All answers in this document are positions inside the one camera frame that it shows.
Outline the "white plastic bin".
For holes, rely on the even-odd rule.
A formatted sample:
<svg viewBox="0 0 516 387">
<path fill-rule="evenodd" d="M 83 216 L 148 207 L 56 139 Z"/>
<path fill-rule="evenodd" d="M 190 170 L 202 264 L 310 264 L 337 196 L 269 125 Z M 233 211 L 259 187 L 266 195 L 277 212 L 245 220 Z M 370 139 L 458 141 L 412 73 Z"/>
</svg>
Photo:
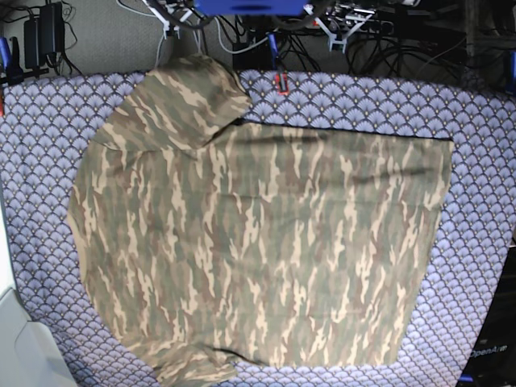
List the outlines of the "white plastic bin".
<svg viewBox="0 0 516 387">
<path fill-rule="evenodd" d="M 31 319 L 15 284 L 1 210 L 1 385 L 75 386 L 51 331 Z"/>
</svg>

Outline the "purple fan-pattern tablecloth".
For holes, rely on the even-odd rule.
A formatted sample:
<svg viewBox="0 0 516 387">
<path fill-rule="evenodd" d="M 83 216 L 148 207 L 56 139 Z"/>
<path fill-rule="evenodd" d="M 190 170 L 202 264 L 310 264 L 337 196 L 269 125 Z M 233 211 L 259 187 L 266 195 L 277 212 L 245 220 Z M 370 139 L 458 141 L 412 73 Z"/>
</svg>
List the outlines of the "purple fan-pattern tablecloth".
<svg viewBox="0 0 516 387">
<path fill-rule="evenodd" d="M 427 275 L 390 366 L 260 368 L 232 386 L 455 386 L 493 301 L 515 227 L 515 100 L 487 91 L 334 73 L 241 74 L 262 123 L 450 138 L 454 173 Z M 81 386 L 153 386 L 152 370 L 101 324 L 66 223 L 89 139 L 142 76 L 58 77 L 4 91 L 1 187 L 15 284 Z"/>
</svg>

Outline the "camouflage T-shirt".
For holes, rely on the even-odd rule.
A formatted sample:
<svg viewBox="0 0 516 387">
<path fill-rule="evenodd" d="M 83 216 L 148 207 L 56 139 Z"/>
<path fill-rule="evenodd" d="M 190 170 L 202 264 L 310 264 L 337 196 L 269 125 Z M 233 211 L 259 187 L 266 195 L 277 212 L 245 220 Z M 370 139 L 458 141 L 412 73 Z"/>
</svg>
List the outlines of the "camouflage T-shirt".
<svg viewBox="0 0 516 387">
<path fill-rule="evenodd" d="M 244 123 L 238 77 L 154 69 L 89 142 L 69 199 L 81 282 L 163 386 L 234 363 L 393 363 L 453 142 Z"/>
</svg>

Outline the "black power adapter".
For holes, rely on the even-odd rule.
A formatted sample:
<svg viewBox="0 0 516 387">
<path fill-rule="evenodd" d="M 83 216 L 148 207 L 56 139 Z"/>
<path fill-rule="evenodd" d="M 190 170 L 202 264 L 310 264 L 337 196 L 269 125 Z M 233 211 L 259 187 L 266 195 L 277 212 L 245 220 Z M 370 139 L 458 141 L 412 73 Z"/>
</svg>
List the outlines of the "black power adapter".
<svg viewBox="0 0 516 387">
<path fill-rule="evenodd" d="M 23 53 L 27 69 L 58 65 L 58 56 L 65 49 L 64 29 L 63 2 L 41 6 L 38 15 L 30 16 L 24 22 Z"/>
</svg>

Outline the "red and black clamp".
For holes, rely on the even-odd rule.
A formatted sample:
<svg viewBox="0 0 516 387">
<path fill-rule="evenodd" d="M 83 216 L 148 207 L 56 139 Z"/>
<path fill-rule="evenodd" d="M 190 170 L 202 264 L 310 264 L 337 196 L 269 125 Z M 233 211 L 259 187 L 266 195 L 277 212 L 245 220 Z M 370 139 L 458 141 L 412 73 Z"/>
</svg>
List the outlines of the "red and black clamp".
<svg viewBox="0 0 516 387">
<path fill-rule="evenodd" d="M 286 72 L 278 72 L 275 74 L 275 84 L 277 92 L 280 95 L 286 96 L 289 94 L 289 79 Z"/>
</svg>

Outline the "black box labelled OpenArm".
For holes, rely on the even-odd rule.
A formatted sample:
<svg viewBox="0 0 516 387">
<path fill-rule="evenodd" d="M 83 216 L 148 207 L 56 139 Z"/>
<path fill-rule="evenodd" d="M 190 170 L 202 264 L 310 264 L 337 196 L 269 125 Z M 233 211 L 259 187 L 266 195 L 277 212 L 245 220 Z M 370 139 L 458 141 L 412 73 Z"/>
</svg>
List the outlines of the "black box labelled OpenArm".
<svg viewBox="0 0 516 387">
<path fill-rule="evenodd" d="M 515 385 L 514 247 L 509 249 L 489 312 L 457 385 Z"/>
</svg>

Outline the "black electronics box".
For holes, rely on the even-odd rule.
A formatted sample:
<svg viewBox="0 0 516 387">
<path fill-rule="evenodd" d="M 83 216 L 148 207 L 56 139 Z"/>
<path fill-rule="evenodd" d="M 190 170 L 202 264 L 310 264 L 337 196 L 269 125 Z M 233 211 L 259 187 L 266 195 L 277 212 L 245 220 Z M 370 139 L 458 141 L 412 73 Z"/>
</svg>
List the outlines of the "black electronics box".
<svg viewBox="0 0 516 387">
<path fill-rule="evenodd" d="M 232 68 L 237 71 L 248 69 L 269 71 L 273 69 L 269 43 L 232 56 Z"/>
</svg>

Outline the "black power strip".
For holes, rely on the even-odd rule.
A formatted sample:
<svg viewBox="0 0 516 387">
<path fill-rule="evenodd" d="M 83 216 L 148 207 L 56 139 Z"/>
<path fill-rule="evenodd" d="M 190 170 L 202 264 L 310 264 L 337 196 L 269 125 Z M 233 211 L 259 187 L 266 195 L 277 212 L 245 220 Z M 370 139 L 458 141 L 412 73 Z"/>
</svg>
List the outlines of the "black power strip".
<svg viewBox="0 0 516 387">
<path fill-rule="evenodd" d="M 366 21 L 365 23 L 356 23 L 350 28 L 350 31 L 373 35 L 393 35 L 394 25 L 390 21 Z"/>
</svg>

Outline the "blue table clamp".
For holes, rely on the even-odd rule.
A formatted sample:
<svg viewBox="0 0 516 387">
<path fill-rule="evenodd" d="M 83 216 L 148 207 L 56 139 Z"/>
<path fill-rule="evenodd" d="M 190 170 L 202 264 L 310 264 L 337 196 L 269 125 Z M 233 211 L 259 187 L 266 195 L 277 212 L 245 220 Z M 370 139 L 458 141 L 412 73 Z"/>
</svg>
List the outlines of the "blue table clamp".
<svg viewBox="0 0 516 387">
<path fill-rule="evenodd" d="M 11 53 L 8 41 L 5 37 L 0 38 L 0 52 L 2 58 L 2 66 L 4 73 L 7 73 L 7 70 L 11 63 Z"/>
</svg>

